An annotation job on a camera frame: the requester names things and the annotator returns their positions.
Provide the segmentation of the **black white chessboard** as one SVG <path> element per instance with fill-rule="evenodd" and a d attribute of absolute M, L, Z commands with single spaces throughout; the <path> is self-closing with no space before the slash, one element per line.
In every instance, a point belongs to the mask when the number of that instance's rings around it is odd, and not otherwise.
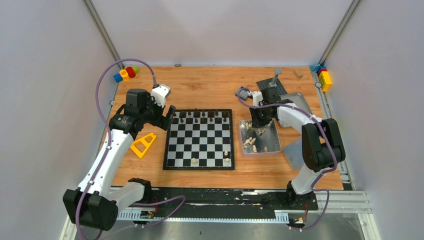
<path fill-rule="evenodd" d="M 231 109 L 177 109 L 167 131 L 162 168 L 234 170 L 234 143 Z M 192 158 L 198 159 L 197 166 L 191 166 Z"/>

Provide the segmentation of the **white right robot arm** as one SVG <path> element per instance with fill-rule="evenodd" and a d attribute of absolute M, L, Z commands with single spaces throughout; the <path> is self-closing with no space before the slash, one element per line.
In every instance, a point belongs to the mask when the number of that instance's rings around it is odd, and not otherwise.
<path fill-rule="evenodd" d="M 298 209 L 306 201 L 320 178 L 335 171 L 346 159 L 339 125 L 333 118 L 323 119 L 298 107 L 290 99 L 282 99 L 275 87 L 249 94 L 252 127 L 262 128 L 272 120 L 294 128 L 301 134 L 303 165 L 287 186 L 286 204 Z"/>

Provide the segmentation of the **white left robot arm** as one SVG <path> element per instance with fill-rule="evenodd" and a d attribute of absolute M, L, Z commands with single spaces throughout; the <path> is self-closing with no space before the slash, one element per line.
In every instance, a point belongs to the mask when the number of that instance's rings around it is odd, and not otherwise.
<path fill-rule="evenodd" d="M 142 207 L 153 201 L 151 183 L 131 178 L 120 189 L 111 192 L 113 179 L 138 133 L 145 124 L 167 131 L 176 108 L 171 105 L 163 114 L 171 88 L 160 84 L 151 91 L 133 88 L 127 91 L 126 101 L 110 119 L 103 145 L 85 178 L 76 189 L 68 189 L 63 203 L 73 224 L 110 230 L 124 209 L 138 203 Z"/>

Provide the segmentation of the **metal tin box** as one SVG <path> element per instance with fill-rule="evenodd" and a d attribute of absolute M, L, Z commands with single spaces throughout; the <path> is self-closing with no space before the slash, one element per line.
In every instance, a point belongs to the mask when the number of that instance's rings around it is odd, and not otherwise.
<path fill-rule="evenodd" d="M 244 158 L 276 157 L 282 152 L 274 121 L 264 127 L 255 128 L 251 120 L 242 120 L 238 127 L 241 138 L 241 153 Z"/>

